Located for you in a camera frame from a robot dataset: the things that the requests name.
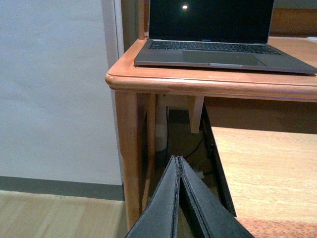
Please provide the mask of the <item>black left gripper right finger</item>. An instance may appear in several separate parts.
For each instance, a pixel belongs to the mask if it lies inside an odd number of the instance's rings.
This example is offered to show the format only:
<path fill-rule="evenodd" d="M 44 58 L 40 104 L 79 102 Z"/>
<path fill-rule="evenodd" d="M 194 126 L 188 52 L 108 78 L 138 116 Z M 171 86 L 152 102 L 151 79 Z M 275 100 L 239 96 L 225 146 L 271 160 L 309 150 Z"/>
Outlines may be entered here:
<path fill-rule="evenodd" d="M 180 171 L 180 205 L 195 238 L 252 238 L 253 235 L 225 209 L 183 157 Z"/>

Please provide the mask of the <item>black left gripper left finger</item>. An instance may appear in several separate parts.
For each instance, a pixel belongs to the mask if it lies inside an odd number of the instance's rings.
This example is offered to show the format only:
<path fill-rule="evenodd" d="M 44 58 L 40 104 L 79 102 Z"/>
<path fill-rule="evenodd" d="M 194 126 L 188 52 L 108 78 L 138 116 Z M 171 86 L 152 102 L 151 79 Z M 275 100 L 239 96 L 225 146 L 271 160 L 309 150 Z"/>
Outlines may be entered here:
<path fill-rule="evenodd" d="M 157 188 L 127 238 L 176 238 L 180 194 L 178 159 L 170 158 Z"/>

